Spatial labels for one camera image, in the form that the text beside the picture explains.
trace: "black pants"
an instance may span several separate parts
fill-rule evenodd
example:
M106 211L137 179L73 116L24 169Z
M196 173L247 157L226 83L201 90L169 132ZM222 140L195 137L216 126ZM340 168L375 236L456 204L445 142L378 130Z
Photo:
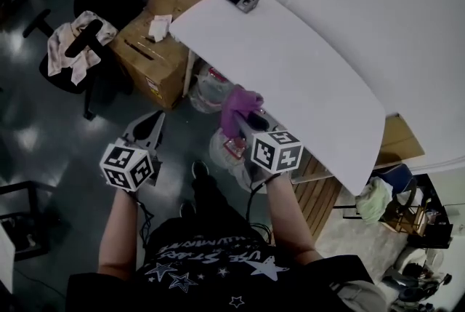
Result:
M216 180L205 177L193 181L195 194L195 218L176 217L168 219L150 235L145 250L145 260L149 260L159 249L174 242L182 242L196 235L210 237L244 236L263 241L264 239L228 203L219 191Z

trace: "purple cloth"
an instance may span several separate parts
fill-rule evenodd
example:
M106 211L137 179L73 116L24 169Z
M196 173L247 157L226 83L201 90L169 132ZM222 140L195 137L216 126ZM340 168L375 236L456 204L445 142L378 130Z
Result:
M239 85L235 85L229 97L223 104L221 112L221 128L226 137L239 136L239 124L234 118L234 112L240 113L247 119L252 111L259 110L263 105L263 97L254 91L247 91Z

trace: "chair seat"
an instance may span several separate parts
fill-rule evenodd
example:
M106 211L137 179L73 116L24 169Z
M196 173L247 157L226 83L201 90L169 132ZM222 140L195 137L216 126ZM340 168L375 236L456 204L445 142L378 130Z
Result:
M86 77L80 81L77 86L71 81L71 74L73 73L73 69L71 68L63 68L61 73L55 74L54 76L49 76L48 55L45 55L44 59L41 61L39 71L47 81L66 92L81 94L89 86L89 71L87 72Z

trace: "cardboard box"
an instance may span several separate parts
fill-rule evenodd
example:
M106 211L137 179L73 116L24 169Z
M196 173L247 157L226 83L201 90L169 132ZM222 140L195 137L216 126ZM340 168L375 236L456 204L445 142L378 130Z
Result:
M109 47L137 88L164 108L172 109L184 86L188 48L168 35L155 43L148 36L153 15L142 12L112 40Z
M423 148L404 119L399 114L387 117L376 165L423 155Z
M188 48L169 34L155 43L149 35L154 15L173 15L173 20L201 0L149 0L145 10L109 43L134 84L164 108L173 108L182 94Z

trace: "black t-shirt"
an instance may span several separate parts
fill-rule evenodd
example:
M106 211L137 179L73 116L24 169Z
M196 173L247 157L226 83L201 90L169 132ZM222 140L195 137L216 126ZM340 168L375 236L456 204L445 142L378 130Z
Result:
M356 256L303 266L263 241L195 236L159 249L134 279L96 273L70 277L68 311L350 311L335 284L371 282Z

